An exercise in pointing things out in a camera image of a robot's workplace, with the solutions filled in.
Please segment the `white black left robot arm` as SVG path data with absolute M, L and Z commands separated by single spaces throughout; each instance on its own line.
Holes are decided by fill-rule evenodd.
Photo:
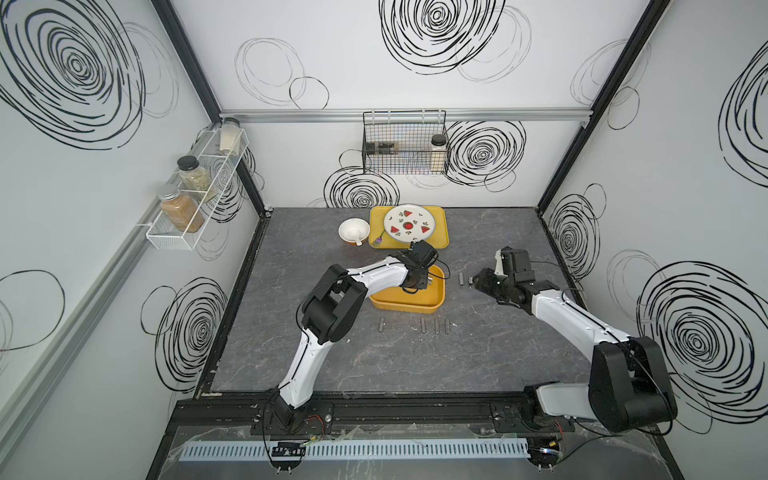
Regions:
M 388 288 L 408 293 L 424 290 L 429 268 L 438 258 L 434 247 L 418 241 L 367 266 L 328 267 L 297 308 L 300 342 L 285 377 L 275 389 L 273 412 L 285 428 L 294 427 L 296 414 L 313 395 L 331 347 L 352 329 L 365 300 Z

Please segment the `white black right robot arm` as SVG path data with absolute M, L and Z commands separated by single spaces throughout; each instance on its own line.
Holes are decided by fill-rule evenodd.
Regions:
M 533 416 L 600 423 L 611 433 L 672 423 L 678 407 L 661 347 L 632 336 L 582 308 L 564 290 L 536 277 L 527 251 L 504 247 L 495 266 L 472 277 L 499 305 L 517 307 L 549 325 L 589 361 L 585 383 L 545 383 L 524 393 Z

